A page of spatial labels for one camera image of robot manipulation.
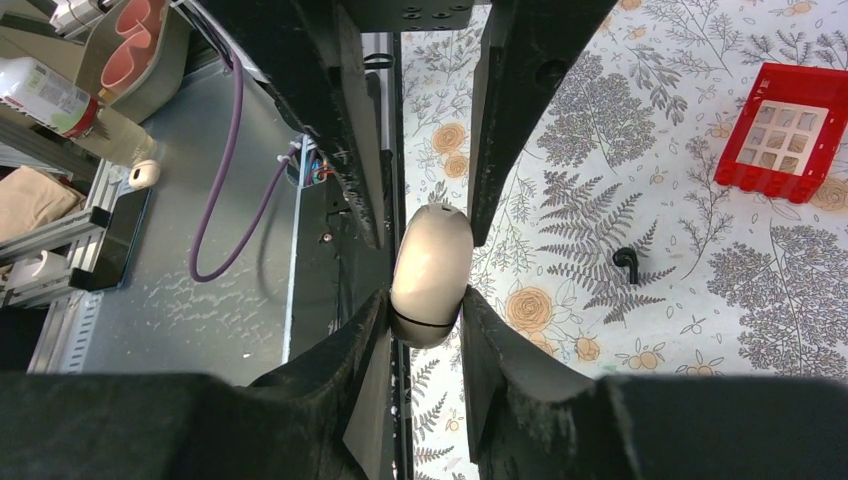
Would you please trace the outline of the beige earbud charging case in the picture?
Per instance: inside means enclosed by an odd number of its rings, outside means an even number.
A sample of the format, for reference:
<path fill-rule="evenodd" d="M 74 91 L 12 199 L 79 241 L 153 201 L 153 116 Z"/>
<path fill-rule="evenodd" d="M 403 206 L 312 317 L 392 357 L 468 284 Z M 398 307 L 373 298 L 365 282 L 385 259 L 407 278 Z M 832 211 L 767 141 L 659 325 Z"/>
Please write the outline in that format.
<path fill-rule="evenodd" d="M 393 334 L 414 349 L 443 343 L 469 280 L 473 234 L 467 216 L 444 203 L 420 207 L 407 225 L 390 289 Z"/>

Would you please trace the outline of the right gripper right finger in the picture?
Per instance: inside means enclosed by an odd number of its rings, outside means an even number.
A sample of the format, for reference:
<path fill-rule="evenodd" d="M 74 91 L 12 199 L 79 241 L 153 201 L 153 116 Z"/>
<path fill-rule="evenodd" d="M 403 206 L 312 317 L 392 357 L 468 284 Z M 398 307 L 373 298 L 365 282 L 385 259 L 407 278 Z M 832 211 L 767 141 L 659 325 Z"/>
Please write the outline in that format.
<path fill-rule="evenodd" d="M 591 379 L 462 300 L 469 454 L 484 479 L 843 479 L 847 388 L 823 379 Z"/>

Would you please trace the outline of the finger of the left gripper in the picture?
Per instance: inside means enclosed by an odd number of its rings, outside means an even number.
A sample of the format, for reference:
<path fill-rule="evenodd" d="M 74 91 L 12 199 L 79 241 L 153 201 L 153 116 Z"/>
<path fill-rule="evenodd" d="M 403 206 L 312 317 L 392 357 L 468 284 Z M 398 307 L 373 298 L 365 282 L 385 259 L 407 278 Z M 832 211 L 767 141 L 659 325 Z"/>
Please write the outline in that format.
<path fill-rule="evenodd" d="M 615 0 L 494 1 L 474 70 L 467 213 L 485 244 L 507 177 Z"/>
<path fill-rule="evenodd" d="M 380 141 L 361 34 L 339 1 L 205 1 L 335 171 L 367 245 L 385 240 Z"/>

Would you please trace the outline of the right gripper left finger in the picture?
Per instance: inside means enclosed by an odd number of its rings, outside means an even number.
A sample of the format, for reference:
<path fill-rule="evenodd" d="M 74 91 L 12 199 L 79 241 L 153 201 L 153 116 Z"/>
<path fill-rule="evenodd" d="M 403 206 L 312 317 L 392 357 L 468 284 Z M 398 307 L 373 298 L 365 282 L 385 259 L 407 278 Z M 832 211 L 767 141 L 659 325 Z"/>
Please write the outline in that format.
<path fill-rule="evenodd" d="M 383 290 L 246 387 L 206 374 L 1 378 L 5 479 L 375 479 L 388 402 Z"/>

